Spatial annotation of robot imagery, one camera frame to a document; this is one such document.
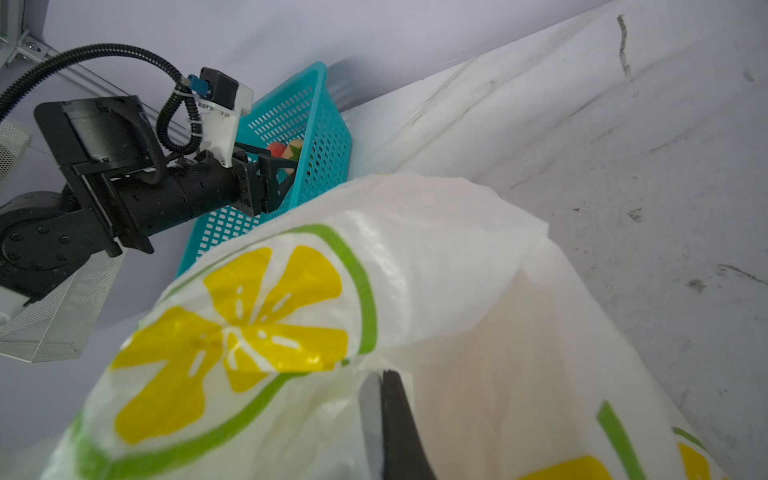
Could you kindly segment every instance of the yellow lemon graphic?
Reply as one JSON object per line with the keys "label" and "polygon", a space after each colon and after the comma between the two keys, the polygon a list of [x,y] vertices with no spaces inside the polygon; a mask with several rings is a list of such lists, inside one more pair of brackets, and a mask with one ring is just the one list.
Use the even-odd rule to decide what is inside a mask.
{"label": "yellow lemon graphic", "polygon": [[[182,295],[177,305],[169,306],[154,322],[139,329],[110,367],[111,372],[118,373],[142,365],[162,365],[114,417],[115,432],[128,445],[179,432],[206,415],[206,393],[211,391],[205,379],[215,369],[226,373],[228,395],[253,389],[255,393],[246,393],[250,396],[245,407],[231,412],[229,419],[207,432],[122,458],[110,458],[92,442],[84,425],[86,415],[79,414],[71,440],[81,476],[146,478],[193,462],[234,438],[266,408],[286,381],[333,369],[350,353],[364,354],[374,348],[376,306],[366,272],[351,249],[324,225],[299,227],[278,237],[286,238],[290,233],[308,233],[314,237],[297,238],[315,240],[292,240],[292,247],[286,247],[286,242],[269,247],[264,245],[269,239],[262,240],[190,276],[163,301],[179,292],[194,294]],[[192,283],[204,288],[212,307],[200,306],[198,290],[186,290]],[[324,323],[322,314],[319,319],[315,317],[317,310],[310,314],[310,325],[291,320],[308,306],[347,298],[350,293],[353,296],[349,298],[356,301],[344,305],[359,308],[349,317],[360,321],[353,329],[354,346],[359,347],[356,352],[349,351],[347,327],[317,326]],[[215,385],[220,390],[221,383]]]}

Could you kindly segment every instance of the white plastic bag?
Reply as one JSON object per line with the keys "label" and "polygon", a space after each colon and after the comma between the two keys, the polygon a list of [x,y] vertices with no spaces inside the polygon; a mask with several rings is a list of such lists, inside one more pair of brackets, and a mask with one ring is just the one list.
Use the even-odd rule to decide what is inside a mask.
{"label": "white plastic bag", "polygon": [[44,478],[377,478],[359,395],[383,369],[407,380],[440,480],[723,477],[545,223],[397,174],[200,258]]}

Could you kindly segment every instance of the metal frame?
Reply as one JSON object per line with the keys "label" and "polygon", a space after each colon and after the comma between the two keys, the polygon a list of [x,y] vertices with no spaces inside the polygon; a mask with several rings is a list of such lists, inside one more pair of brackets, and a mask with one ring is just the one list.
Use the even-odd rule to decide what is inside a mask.
{"label": "metal frame", "polygon": [[[0,74],[6,65],[12,63],[19,55],[33,63],[40,63],[58,55],[58,51],[30,36],[24,24],[24,6],[25,0],[0,0]],[[129,95],[117,85],[80,65],[65,68],[57,75],[94,97]],[[143,106],[150,121],[156,122],[160,112],[147,104],[143,103]],[[190,132],[185,126],[172,121],[168,127],[168,136],[180,144],[186,144]]]}

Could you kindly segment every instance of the white wall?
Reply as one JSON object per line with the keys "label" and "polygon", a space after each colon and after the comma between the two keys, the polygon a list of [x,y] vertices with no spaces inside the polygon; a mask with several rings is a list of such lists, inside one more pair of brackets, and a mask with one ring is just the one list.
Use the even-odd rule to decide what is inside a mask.
{"label": "white wall", "polygon": [[17,452],[63,432],[138,320],[94,332],[79,359],[25,363],[0,356],[0,452]]}
{"label": "white wall", "polygon": [[[342,109],[604,4],[605,0],[60,0],[44,40],[58,50],[137,45],[184,74],[219,68],[256,98],[321,60]],[[170,82],[135,60],[89,68],[153,106]]]}

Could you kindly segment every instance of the green leaf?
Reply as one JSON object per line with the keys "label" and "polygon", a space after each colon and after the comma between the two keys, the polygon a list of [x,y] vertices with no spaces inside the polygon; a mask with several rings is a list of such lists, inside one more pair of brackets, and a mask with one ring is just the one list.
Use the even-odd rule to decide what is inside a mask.
{"label": "green leaf", "polygon": [[290,160],[299,161],[299,157],[301,157],[301,147],[294,147],[293,145],[289,145],[291,156]]}

